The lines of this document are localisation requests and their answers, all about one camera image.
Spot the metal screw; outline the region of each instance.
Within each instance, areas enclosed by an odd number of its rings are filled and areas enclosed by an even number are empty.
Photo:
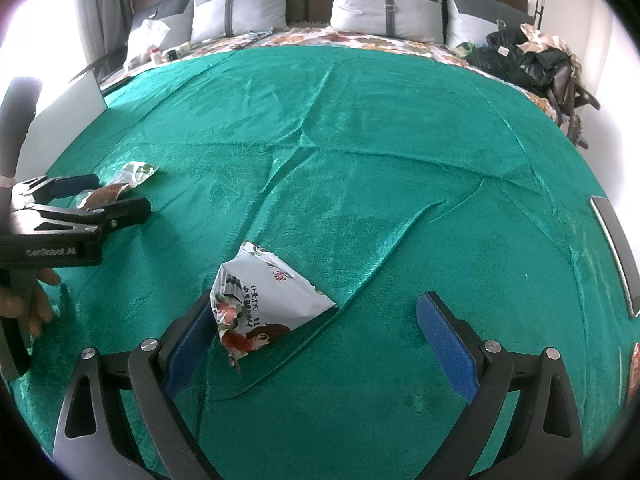
[[[546,356],[549,359],[553,359],[554,361],[557,361],[560,358],[560,352],[550,346],[549,348],[546,349]]]
[[[88,346],[82,352],[80,352],[80,357],[82,359],[91,359],[95,355],[95,348],[92,346]]]
[[[150,337],[149,339],[145,339],[142,343],[140,343],[140,348],[142,348],[143,352],[152,352],[158,347],[158,339],[153,339]]]
[[[492,354],[497,354],[500,350],[502,350],[502,346],[497,341],[493,339],[489,339],[489,341],[484,342],[484,348],[487,352],[491,352]]]

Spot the bottle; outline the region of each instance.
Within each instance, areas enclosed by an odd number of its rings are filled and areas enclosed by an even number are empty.
[[[160,53],[160,49],[158,47],[151,49],[151,61],[153,61],[156,65],[162,63],[162,54]]]

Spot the bed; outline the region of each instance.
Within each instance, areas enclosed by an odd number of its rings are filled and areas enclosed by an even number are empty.
[[[291,21],[321,21],[316,0],[291,1]],[[12,383],[43,446],[81,349],[160,335],[249,239],[338,309],[243,358],[242,374],[210,348],[176,405],[223,478],[414,478],[465,405],[415,321],[425,290],[510,351],[558,348],[593,449],[639,329],[590,208],[604,192],[540,103],[410,42],[308,28],[207,48],[111,92],[49,171],[160,167],[133,192],[152,217],[47,289],[59,319]]]

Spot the white tape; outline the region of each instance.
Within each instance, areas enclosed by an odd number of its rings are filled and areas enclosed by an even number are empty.
[[[14,176],[2,176],[0,175],[0,187],[13,187],[15,186]]]

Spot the pillow strap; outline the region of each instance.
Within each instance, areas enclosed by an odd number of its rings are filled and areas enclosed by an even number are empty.
[[[231,11],[233,9],[234,0],[225,0],[225,37],[231,38],[234,34],[231,26]]]
[[[388,38],[394,38],[396,36],[395,12],[396,6],[394,5],[394,0],[385,0],[386,35]]]

